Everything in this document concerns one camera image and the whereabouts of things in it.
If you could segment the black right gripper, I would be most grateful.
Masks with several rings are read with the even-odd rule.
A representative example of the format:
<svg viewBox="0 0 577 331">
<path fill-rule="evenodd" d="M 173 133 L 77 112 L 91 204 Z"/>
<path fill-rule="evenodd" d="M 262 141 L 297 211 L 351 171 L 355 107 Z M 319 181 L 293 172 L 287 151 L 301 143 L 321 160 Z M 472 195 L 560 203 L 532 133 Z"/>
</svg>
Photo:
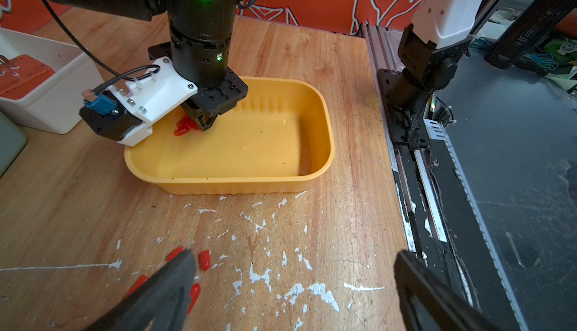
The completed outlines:
<svg viewBox="0 0 577 331">
<path fill-rule="evenodd" d="M 181 107 L 206 131 L 236 107 L 248 87 L 228 67 L 234 17 L 242 0 L 156 0 L 167 11 L 175 71 L 198 91 Z"/>
</svg>

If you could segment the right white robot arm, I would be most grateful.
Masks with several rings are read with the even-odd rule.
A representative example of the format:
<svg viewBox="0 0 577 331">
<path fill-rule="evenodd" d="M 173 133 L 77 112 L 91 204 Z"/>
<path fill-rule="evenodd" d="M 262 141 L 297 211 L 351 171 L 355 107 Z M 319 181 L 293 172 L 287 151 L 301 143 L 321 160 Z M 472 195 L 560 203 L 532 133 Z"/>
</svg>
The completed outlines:
<svg viewBox="0 0 577 331">
<path fill-rule="evenodd" d="M 157 0 L 168 14 L 171 40 L 150 48 L 150 57 L 171 67 L 196 93 L 180 101 L 185 117 L 176 134 L 206 131 L 218 116 L 246 97 L 248 87 L 228 68 L 234 13 L 257 0 Z M 470 42 L 482 0 L 422 0 L 404 31 L 399 53 L 408 80 L 444 88 Z"/>
</svg>

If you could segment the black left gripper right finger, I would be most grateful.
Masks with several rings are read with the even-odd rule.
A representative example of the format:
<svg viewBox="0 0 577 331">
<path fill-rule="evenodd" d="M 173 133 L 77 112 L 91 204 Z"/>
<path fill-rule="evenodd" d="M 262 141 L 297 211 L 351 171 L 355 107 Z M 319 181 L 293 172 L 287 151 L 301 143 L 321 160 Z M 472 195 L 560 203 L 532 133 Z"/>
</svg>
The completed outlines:
<svg viewBox="0 0 577 331">
<path fill-rule="evenodd" d="M 413 253 L 398 252 L 394 274 L 407 330 L 498 329 L 439 280 Z"/>
</svg>

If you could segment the yellow plastic storage box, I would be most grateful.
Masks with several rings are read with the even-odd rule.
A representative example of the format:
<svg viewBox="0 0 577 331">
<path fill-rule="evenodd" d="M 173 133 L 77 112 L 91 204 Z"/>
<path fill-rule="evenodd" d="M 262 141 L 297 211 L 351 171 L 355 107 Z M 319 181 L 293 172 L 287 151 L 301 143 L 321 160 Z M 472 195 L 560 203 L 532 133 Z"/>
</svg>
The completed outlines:
<svg viewBox="0 0 577 331">
<path fill-rule="evenodd" d="M 174 135 L 181 109 L 156 122 L 151 136 L 125 148 L 130 172 L 176 195 L 306 190 L 335 154 L 324 97 L 298 80 L 243 80 L 247 97 L 207 131 Z"/>
</svg>

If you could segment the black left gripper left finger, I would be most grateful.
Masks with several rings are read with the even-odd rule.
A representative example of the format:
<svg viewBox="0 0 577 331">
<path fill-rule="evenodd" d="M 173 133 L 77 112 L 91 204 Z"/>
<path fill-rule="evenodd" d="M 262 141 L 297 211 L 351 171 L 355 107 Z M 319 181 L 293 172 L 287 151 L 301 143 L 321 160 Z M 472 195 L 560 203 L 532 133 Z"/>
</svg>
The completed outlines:
<svg viewBox="0 0 577 331">
<path fill-rule="evenodd" d="M 195 274 L 195 255 L 186 249 L 87 329 L 182 330 Z"/>
</svg>

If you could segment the red screw protection sleeve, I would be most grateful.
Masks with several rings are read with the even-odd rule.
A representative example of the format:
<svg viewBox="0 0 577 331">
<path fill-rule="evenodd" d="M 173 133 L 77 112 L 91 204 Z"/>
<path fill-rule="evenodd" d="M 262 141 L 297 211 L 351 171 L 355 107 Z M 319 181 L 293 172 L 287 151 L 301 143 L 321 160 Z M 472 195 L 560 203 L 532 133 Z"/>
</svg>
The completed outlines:
<svg viewBox="0 0 577 331">
<path fill-rule="evenodd" d="M 176 124 L 176 129 L 174 130 L 174 136 L 180 137 L 184 134 L 189 133 L 190 131 L 200 131 L 201 128 L 197 125 L 197 123 L 191 119 L 188 115 L 184 115 L 180 121 Z"/>
</svg>

